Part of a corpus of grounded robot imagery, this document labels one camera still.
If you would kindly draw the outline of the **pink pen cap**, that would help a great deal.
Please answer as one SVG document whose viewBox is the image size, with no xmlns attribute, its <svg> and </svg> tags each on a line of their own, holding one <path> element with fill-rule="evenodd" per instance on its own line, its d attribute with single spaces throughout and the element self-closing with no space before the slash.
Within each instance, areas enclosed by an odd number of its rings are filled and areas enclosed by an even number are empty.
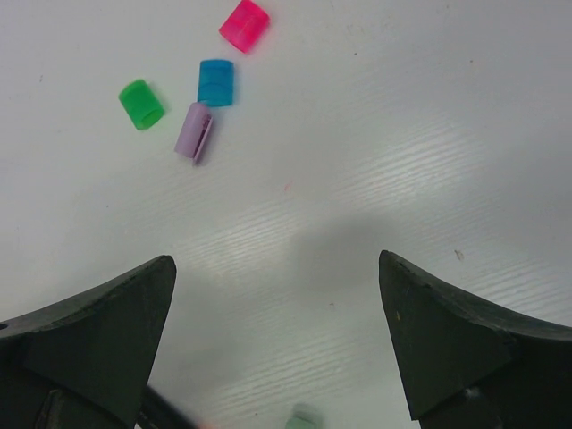
<svg viewBox="0 0 572 429">
<path fill-rule="evenodd" d="M 269 14 L 251 0 L 241 0 L 219 29 L 241 53 L 249 53 L 270 25 Z"/>
</svg>

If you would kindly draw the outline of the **blue pen cap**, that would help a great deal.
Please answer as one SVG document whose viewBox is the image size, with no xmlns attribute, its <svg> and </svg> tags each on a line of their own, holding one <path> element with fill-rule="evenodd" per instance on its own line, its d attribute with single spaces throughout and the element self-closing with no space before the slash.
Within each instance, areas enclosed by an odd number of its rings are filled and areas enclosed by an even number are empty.
<svg viewBox="0 0 572 429">
<path fill-rule="evenodd" d="M 204 60 L 199 65 L 197 101 L 208 107 L 233 104 L 234 64 L 224 59 Z"/>
</svg>

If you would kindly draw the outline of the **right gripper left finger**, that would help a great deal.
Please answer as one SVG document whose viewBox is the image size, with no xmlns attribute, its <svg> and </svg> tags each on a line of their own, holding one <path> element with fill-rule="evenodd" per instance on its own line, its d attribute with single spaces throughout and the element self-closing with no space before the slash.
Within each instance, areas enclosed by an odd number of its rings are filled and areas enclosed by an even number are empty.
<svg viewBox="0 0 572 429">
<path fill-rule="evenodd" d="M 176 265 L 156 257 L 1 323 L 3 428 L 132 428 L 172 302 Z"/>
</svg>

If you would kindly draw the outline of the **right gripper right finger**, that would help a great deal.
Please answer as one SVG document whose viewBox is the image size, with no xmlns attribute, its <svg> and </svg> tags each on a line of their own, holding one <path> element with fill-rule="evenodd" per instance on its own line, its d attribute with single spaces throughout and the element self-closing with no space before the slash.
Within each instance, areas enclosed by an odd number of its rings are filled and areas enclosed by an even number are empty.
<svg viewBox="0 0 572 429">
<path fill-rule="evenodd" d="M 571 330 L 379 257 L 383 310 L 423 428 L 569 428 Z"/>
</svg>

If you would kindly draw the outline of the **pastel purple pen cap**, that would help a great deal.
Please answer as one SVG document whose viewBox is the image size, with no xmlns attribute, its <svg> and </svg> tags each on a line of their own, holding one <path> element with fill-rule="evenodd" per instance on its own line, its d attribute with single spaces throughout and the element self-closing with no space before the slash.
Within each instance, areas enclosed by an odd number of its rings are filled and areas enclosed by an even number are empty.
<svg viewBox="0 0 572 429">
<path fill-rule="evenodd" d="M 213 123 L 214 117 L 206 105 L 200 102 L 191 104 L 174 152 L 187 157 L 193 164 L 197 164 L 200 161 L 202 150 L 206 147 Z"/>
</svg>

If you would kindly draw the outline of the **green pen cap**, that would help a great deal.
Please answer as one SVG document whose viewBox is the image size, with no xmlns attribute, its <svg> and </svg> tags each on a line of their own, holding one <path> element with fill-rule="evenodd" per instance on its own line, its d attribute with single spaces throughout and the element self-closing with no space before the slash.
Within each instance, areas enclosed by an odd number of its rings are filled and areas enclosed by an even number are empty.
<svg viewBox="0 0 572 429">
<path fill-rule="evenodd" d="M 145 80 L 134 80 L 118 99 L 137 130 L 148 130 L 165 115 L 165 109 Z"/>
</svg>

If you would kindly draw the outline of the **pastel green highlighter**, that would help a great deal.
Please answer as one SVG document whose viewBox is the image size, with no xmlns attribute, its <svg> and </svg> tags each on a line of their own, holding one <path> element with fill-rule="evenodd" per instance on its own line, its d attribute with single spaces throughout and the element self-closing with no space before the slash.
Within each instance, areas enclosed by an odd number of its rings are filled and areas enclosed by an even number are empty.
<svg viewBox="0 0 572 429">
<path fill-rule="evenodd" d="M 285 429 L 322 429 L 323 415 L 319 410 L 307 403 L 296 404 L 286 421 Z"/>
</svg>

